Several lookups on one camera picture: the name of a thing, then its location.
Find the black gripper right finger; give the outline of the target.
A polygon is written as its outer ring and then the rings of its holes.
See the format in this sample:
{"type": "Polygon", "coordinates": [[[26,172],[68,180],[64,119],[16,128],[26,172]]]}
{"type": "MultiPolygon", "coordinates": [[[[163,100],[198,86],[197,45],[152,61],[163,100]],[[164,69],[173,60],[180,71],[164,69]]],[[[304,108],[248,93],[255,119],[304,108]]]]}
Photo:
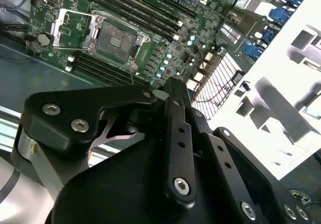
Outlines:
{"type": "Polygon", "coordinates": [[[210,129],[175,81],[175,199],[199,204],[197,222],[313,223],[292,195],[226,128],[210,129]]]}

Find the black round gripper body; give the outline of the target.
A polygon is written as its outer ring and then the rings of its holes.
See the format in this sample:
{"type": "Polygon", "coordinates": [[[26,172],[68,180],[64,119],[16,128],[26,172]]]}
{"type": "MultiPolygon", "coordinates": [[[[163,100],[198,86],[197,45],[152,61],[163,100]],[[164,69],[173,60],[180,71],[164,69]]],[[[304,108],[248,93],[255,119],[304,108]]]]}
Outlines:
{"type": "Polygon", "coordinates": [[[209,160],[194,157],[196,203],[184,209],[164,192],[164,148],[135,144],[78,174],[60,192],[52,223],[241,223],[239,213],[209,160]]]}

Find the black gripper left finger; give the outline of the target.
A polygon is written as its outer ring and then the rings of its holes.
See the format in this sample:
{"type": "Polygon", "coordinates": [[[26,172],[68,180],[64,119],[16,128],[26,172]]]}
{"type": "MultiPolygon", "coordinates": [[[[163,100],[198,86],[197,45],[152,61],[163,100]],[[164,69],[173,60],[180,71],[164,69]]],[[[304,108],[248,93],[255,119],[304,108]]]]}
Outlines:
{"type": "Polygon", "coordinates": [[[162,191],[178,204],[193,204],[192,136],[185,119],[191,105],[188,91],[173,77],[162,91],[165,99],[142,85],[36,93],[25,102],[22,126],[28,137],[70,160],[84,157],[95,145],[136,133],[162,139],[162,191]]]}

